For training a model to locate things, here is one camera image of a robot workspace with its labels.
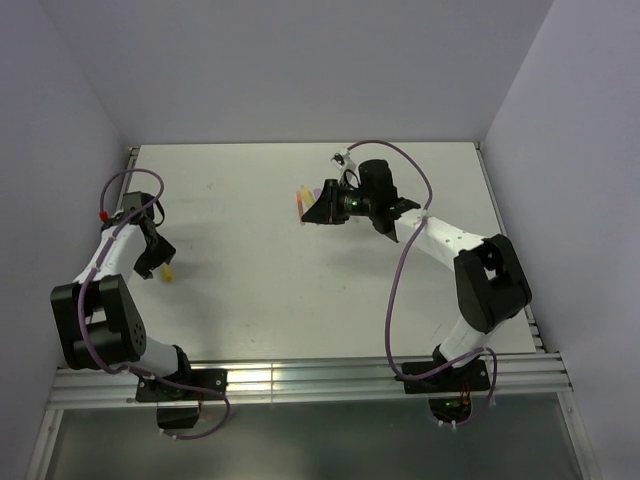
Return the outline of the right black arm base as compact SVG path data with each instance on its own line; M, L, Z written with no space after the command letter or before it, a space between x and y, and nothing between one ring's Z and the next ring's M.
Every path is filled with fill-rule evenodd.
M404 392L408 395L444 394L444 397L428 398L433 416L446 423L462 422L472 415L473 393L489 392L491 380L486 362L473 359L461 368L449 367L446 370L422 380L402 380Z

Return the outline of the yellow highlighter pen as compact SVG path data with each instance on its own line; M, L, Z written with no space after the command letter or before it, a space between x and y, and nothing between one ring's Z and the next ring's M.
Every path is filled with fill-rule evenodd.
M316 201L313 192L305 186L300 187L300 196L304 204L310 208Z

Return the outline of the yellow highlighter cap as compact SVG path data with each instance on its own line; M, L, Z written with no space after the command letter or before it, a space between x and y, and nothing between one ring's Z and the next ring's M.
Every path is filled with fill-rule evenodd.
M174 279L174 274L173 274L173 270L171 269L170 266L165 265L162 267L162 278L165 282L172 282Z

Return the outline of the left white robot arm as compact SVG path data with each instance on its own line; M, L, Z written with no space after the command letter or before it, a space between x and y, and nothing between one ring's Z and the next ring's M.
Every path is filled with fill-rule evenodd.
M156 200L140 191L123 197L122 210L104 215L101 241L72 282L55 287L50 302L69 368L119 371L131 367L159 377L159 388L183 399L195 386L184 351L147 336L128 288L132 274L148 280L167 267L176 249L158 233Z

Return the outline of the orange thin pen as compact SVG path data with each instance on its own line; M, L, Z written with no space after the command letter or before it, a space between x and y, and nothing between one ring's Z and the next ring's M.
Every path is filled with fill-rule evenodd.
M295 193L295 198L296 198L296 207L297 207L297 213L298 213L298 217L299 217L299 223L304 226L305 222L303 220L303 216L306 212L306 205L302 196L302 192L300 190L297 190Z

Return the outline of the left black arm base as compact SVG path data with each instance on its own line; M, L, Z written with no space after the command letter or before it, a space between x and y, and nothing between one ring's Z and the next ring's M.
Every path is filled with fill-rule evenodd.
M191 370L185 380L140 376L134 399L139 404L156 405L156 424L162 434L176 440L197 440L216 433L230 420L227 385L227 370L222 368ZM207 401L222 402L224 414L213 427L196 433Z

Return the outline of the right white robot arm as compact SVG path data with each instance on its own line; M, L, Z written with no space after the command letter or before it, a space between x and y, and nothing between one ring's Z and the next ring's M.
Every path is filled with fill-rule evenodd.
M436 347L435 383L452 390L468 374L467 364L486 347L494 331L517 316L532 293L512 242L503 234L469 233L427 214L425 207L399 195L387 161L359 165L356 186L342 168L324 182L319 198L301 217L316 225L342 225L366 217L373 228L406 250L417 248L453 272L460 317Z

